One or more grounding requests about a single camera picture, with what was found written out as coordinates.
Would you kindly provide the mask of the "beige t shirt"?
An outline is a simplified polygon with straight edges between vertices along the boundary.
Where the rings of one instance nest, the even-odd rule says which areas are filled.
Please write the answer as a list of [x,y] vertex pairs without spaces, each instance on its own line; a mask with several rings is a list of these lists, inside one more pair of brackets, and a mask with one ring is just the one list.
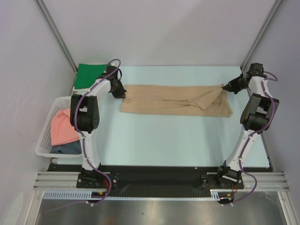
[[233,114],[223,85],[126,85],[122,113],[226,117]]

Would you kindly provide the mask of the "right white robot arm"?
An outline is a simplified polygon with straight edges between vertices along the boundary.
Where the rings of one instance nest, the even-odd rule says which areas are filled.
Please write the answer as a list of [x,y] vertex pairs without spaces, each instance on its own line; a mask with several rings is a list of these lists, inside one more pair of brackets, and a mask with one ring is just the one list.
[[234,94],[248,89],[251,96],[240,118],[241,132],[237,143],[216,175],[216,182],[221,188],[239,183],[241,175],[245,173],[243,165],[253,143],[273,121],[279,100],[270,94],[268,81],[276,82],[278,79],[275,76],[269,78],[268,74],[263,64],[252,63],[245,75],[241,74],[223,87],[223,90]]

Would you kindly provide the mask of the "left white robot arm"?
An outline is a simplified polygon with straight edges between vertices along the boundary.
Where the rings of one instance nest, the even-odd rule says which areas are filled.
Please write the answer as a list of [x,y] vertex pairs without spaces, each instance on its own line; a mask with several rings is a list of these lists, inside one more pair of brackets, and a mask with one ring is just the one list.
[[109,177],[100,172],[100,159],[97,150],[97,128],[100,124],[98,101],[107,93],[115,99],[124,99],[126,90],[121,83],[120,67],[107,65],[104,72],[84,94],[71,96],[70,124],[79,135],[83,159],[77,179],[77,188],[100,188]]

